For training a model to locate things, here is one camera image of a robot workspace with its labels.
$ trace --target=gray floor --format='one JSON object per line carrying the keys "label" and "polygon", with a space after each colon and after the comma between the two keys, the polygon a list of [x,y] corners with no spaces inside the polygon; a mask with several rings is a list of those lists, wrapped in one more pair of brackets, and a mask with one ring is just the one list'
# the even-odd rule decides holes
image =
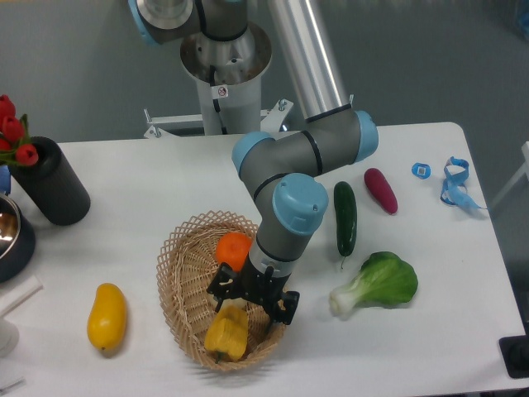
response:
{"label": "gray floor", "polygon": [[[529,41],[514,25],[518,4],[322,1],[355,107],[379,125],[460,124],[489,203],[522,165],[520,149],[529,141]],[[278,49],[263,2],[251,16]],[[199,112],[179,43],[144,45],[124,0],[2,2],[0,91],[29,113],[33,135],[57,141],[141,137],[143,108],[153,117]],[[296,102],[276,51],[264,107],[279,98]],[[293,127],[302,126],[297,108]],[[529,290],[527,185],[493,217],[517,296]]]}

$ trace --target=orange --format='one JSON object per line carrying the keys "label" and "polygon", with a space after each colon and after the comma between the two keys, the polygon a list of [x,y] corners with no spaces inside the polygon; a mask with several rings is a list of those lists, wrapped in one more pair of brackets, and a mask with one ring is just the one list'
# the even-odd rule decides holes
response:
{"label": "orange", "polygon": [[239,232],[228,232],[217,243],[215,257],[221,264],[226,262],[233,271],[241,271],[250,250],[251,239]]}

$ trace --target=black object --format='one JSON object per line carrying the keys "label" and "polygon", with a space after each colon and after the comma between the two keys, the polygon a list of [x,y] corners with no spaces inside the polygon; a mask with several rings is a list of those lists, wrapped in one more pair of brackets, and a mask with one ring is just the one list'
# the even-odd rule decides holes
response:
{"label": "black object", "polygon": [[283,291],[288,277],[273,278],[274,268],[268,266],[260,273],[246,257],[246,262],[240,273],[236,273],[227,263],[221,263],[217,273],[206,291],[217,299],[218,312],[224,299],[243,298],[263,307],[270,317],[270,323],[292,322],[298,307],[299,292]]}
{"label": "black object", "polygon": [[20,273],[35,250],[33,226],[17,204],[0,194],[0,283]]}
{"label": "black object", "polygon": [[529,377],[529,337],[503,337],[499,340],[507,373],[514,379]]}
{"label": "black object", "polygon": [[9,166],[12,177],[50,222],[67,226],[84,218],[90,196],[56,142],[43,136],[31,138],[39,155],[32,166]]}

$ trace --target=wicker basket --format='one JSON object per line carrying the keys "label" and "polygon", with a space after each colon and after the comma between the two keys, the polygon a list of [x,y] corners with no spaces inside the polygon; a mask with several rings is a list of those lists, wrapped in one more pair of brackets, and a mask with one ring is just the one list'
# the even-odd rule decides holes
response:
{"label": "wicker basket", "polygon": [[283,324],[274,325],[266,334],[269,316],[260,306],[248,303],[246,354],[237,362],[216,363],[204,349],[206,331],[215,317],[206,288],[218,268],[217,243],[227,232],[255,237],[257,226],[242,216],[222,211],[192,217],[164,242],[156,266],[160,304],[174,340],[197,363],[220,371],[239,370],[263,360],[276,348],[285,329]]}

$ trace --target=red tulip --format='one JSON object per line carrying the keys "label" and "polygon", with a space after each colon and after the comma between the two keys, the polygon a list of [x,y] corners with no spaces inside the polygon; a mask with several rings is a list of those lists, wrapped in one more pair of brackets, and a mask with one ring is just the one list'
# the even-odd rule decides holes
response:
{"label": "red tulip", "polygon": [[13,116],[6,116],[2,122],[2,134],[11,143],[24,136],[24,126]]}
{"label": "red tulip", "polygon": [[17,110],[7,95],[0,96],[0,120],[5,116],[15,117]]}
{"label": "red tulip", "polygon": [[15,159],[21,165],[35,165],[39,160],[39,154],[31,143],[25,143],[17,149]]}
{"label": "red tulip", "polygon": [[6,141],[5,139],[0,138],[0,151],[10,151],[11,150],[11,143]]}

